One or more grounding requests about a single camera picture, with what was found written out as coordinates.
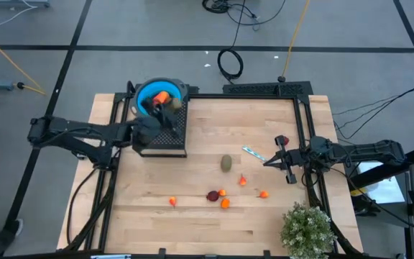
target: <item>potted plant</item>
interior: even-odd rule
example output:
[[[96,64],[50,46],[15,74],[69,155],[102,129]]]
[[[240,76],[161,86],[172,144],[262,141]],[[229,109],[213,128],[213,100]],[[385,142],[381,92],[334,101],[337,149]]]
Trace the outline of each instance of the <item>potted plant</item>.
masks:
[[[330,218],[318,207],[295,206],[283,215],[285,221],[280,241],[289,255],[298,259],[327,258],[336,236],[330,230]]]

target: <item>red beet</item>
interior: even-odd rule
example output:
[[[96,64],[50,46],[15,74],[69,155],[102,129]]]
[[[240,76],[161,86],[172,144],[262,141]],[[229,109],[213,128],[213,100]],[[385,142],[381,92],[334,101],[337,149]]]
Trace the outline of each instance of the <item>red beet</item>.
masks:
[[[220,195],[217,191],[211,191],[207,194],[206,198],[209,201],[217,201],[219,199]]]

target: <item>black mesh basket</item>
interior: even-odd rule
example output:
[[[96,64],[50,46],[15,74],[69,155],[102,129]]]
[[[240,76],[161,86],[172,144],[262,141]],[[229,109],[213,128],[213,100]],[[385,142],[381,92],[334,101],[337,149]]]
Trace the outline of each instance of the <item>black mesh basket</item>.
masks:
[[[188,102],[184,101],[177,113],[177,132],[179,137],[173,137],[169,129],[164,129],[145,149],[140,153],[142,157],[177,157],[186,158],[186,121],[188,118]]]

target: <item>wooden tabletop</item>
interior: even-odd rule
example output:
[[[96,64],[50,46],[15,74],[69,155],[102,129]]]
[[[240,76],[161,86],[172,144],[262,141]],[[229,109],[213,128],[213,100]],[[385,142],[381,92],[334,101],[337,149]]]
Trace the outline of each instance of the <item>wooden tabletop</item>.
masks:
[[[113,97],[96,95],[90,123],[108,123]],[[316,134],[336,142],[327,96],[310,96],[310,106]],[[300,110],[305,122],[303,106]],[[263,167],[259,159],[242,150],[246,145],[271,158],[277,151],[277,135],[290,139],[287,149],[298,148],[291,101],[191,99],[187,158],[141,158],[131,148],[122,150],[106,252],[155,254],[165,247],[167,254],[178,255],[262,255],[263,250],[270,250],[271,255],[287,255],[279,236],[282,214],[295,202],[307,201],[300,180],[302,172],[295,167],[298,183],[287,184],[285,172]],[[225,154],[233,158],[228,173],[220,169]],[[90,162],[78,162],[72,193],[90,171]],[[247,179],[246,186],[238,184],[241,174]],[[71,237],[90,216],[97,176],[76,197]],[[325,179],[333,220],[351,244],[362,251],[346,179],[335,171],[327,172]],[[222,209],[219,201],[206,200],[209,191],[219,189],[226,190],[229,209]],[[261,190],[269,193],[268,199],[257,198]],[[169,205],[171,196],[177,197],[175,208]],[[67,245],[66,216],[59,248]],[[94,236],[96,247],[98,235]]]

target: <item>yellow cable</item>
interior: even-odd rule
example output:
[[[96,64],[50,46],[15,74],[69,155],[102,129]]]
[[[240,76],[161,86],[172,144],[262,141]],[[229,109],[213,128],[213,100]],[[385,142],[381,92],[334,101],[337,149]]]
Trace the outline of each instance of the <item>yellow cable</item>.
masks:
[[[14,61],[12,61],[12,59],[0,48],[0,53],[20,72],[22,72],[22,74],[24,76],[26,76],[31,82],[33,82],[33,84],[40,90],[38,91],[39,93],[42,92],[42,94],[45,95],[45,91],[44,89],[30,76],[28,76],[27,73],[25,73],[25,71],[23,71]]]
[[[284,67],[284,71],[282,72],[282,77],[285,76],[285,72],[287,71],[288,63],[290,61],[290,55],[292,54],[293,43],[295,42],[298,31],[300,30],[300,25],[303,23],[303,20],[305,18],[306,10],[308,9],[308,6],[309,6],[309,1],[310,0],[306,0],[305,8],[303,9],[303,12],[301,13],[301,16],[300,16],[300,21],[298,21],[298,24],[296,25],[296,28],[295,28],[295,32],[293,33],[292,40],[290,41],[290,46],[288,47],[288,53],[287,53],[287,60],[285,61],[285,67]]]
[[[36,88],[34,88],[34,87],[31,87],[31,86],[25,86],[25,85],[23,85],[23,88],[26,88],[26,89],[31,90],[31,91],[35,91],[35,92],[40,93],[40,94],[42,94],[42,95],[46,95],[46,93],[45,93],[45,92],[40,91],[40,90],[38,90],[38,89],[36,89]]]

